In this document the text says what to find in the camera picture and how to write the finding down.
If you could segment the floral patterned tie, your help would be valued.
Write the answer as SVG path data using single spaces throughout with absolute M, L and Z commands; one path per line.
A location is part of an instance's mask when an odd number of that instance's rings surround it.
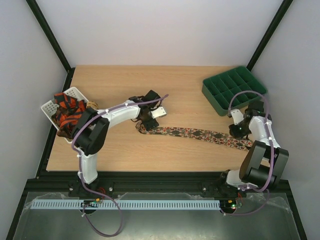
M 181 127 L 155 127 L 147 130 L 142 122 L 138 122 L 135 128 L 144 135 L 161 135 L 170 137 L 179 137 L 187 139 L 195 139 L 203 142 L 223 145 L 233 149 L 248 152 L 253 146 L 253 141 L 249 138 L 235 139 L 228 133 L 204 130 L 197 128 L 181 128 Z

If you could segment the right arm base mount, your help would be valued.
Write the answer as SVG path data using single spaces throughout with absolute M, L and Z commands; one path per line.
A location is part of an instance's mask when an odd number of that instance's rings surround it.
M 202 196 L 204 198 L 215 199 L 235 199 L 239 195 L 244 196 L 243 193 L 233 186 L 225 183 L 203 182 L 201 184 Z

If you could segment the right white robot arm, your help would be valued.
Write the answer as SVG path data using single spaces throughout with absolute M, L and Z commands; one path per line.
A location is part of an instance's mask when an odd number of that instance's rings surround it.
M 228 109 L 233 119 L 229 133 L 236 140 L 245 140 L 251 135 L 249 147 L 238 170 L 228 170 L 225 179 L 218 183 L 218 191 L 229 196 L 235 189 L 263 192 L 274 189 L 284 172 L 289 152 L 277 143 L 272 130 L 269 104 L 261 100 L 251 102 L 244 112 Z

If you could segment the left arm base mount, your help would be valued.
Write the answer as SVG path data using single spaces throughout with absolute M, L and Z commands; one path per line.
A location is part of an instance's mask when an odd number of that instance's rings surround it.
M 98 192 L 104 195 L 111 197 L 113 195 L 114 182 L 112 181 L 104 181 L 104 180 L 95 180 L 91 184 L 84 184 L 88 189 Z M 104 198 L 103 196 L 92 193 L 91 191 L 87 191 L 81 180 L 73 180 L 68 183 L 69 197 L 79 198 L 80 200 L 88 200 L 88 199 L 96 199 L 96 198 Z

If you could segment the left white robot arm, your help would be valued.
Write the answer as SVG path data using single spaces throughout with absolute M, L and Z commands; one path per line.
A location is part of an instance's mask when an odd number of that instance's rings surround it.
M 71 147 L 77 152 L 80 180 L 91 184 L 98 177 L 98 152 L 105 143 L 108 130 L 124 121 L 142 121 L 147 130 L 159 126 L 157 118 L 167 115 L 162 106 L 163 97 L 153 90 L 145 96 L 132 96 L 124 103 L 95 110 L 86 109 L 71 132 Z

